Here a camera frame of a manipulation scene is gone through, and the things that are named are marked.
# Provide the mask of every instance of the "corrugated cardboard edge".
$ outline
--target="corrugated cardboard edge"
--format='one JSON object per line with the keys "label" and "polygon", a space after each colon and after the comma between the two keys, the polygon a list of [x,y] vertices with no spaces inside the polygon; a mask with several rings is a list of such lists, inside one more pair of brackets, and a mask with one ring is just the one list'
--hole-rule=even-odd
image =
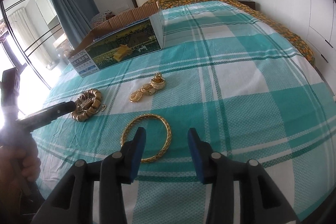
{"label": "corrugated cardboard edge", "polygon": [[127,25],[145,19],[153,14],[156,14],[159,11],[159,3],[153,2],[148,5],[143,5],[138,8],[134,8],[128,11],[121,13],[115,17],[110,18],[107,21],[99,24],[95,28],[93,28],[87,36],[83,39],[83,41],[79,44],[77,48],[75,48],[72,52],[70,52],[68,58],[73,57],[80,51],[84,50],[88,47],[94,39],[97,37],[102,37],[104,35],[109,34],[110,32],[117,31],[126,27]]}

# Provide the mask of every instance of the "jewelry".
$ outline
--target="jewelry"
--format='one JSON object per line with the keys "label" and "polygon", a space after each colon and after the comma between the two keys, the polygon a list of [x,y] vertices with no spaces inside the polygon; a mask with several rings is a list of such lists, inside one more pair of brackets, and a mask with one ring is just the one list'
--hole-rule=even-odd
{"label": "jewelry", "polygon": [[104,111],[106,105],[101,107],[101,92],[97,89],[90,89],[82,93],[75,101],[76,110],[71,113],[71,117],[77,122],[83,122],[99,111]]}
{"label": "jewelry", "polygon": [[143,95],[153,95],[158,90],[163,89],[166,86],[166,81],[162,78],[162,73],[158,72],[154,75],[149,84],[144,84],[139,90],[131,93],[129,100],[131,102],[137,102]]}
{"label": "jewelry", "polygon": [[134,126],[135,123],[141,121],[141,120],[145,120],[145,119],[156,119],[156,120],[160,120],[161,122],[163,122],[163,124],[166,127],[167,130],[167,139],[165,144],[163,145],[162,149],[153,157],[150,158],[146,158],[146,159],[142,159],[141,162],[153,162],[159,158],[161,158],[164,153],[166,153],[170,143],[171,143],[171,129],[170,129],[170,125],[168,124],[168,122],[161,116],[156,115],[156,114],[143,114],[140,116],[135,117],[133,120],[131,120],[131,122],[129,122],[129,124],[125,127],[124,132],[121,135],[121,147],[123,147],[124,143],[126,142],[127,139],[127,135],[129,134],[131,128]]}

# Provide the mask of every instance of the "printed picture on box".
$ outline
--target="printed picture on box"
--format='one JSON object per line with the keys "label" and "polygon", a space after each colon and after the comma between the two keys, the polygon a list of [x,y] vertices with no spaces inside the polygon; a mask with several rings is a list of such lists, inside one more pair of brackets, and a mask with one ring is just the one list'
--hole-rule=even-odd
{"label": "printed picture on box", "polygon": [[98,68],[104,69],[118,62],[159,49],[160,45],[151,22],[146,20],[94,43],[86,51]]}

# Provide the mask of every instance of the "open cardboard box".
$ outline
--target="open cardboard box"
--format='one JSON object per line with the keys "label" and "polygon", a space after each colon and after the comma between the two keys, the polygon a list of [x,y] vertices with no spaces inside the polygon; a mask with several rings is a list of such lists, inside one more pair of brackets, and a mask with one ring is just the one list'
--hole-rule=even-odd
{"label": "open cardboard box", "polygon": [[164,18],[158,2],[128,10],[93,28],[69,54],[81,77],[163,48]]}

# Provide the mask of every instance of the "teal and white plaid blanket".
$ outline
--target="teal and white plaid blanket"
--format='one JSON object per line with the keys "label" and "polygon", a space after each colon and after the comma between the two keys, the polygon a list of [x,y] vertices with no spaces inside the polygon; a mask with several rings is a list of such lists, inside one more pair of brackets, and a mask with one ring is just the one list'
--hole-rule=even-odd
{"label": "teal and white plaid blanket", "polygon": [[[87,122],[67,115],[34,132],[43,195],[76,160],[97,161],[119,151],[127,123],[154,113],[169,122],[172,143],[161,159],[141,164],[132,185],[123,186],[128,223],[204,223],[211,186],[197,181],[190,127],[233,160],[257,159],[299,218],[308,216],[335,187],[336,104],[319,75],[273,29],[223,2],[163,12],[166,40],[178,45],[83,79],[69,66],[51,90],[46,106],[97,88],[107,108]],[[131,103],[130,93],[158,71],[165,89]],[[147,130],[144,157],[154,155],[165,128],[152,120],[139,125]]]}

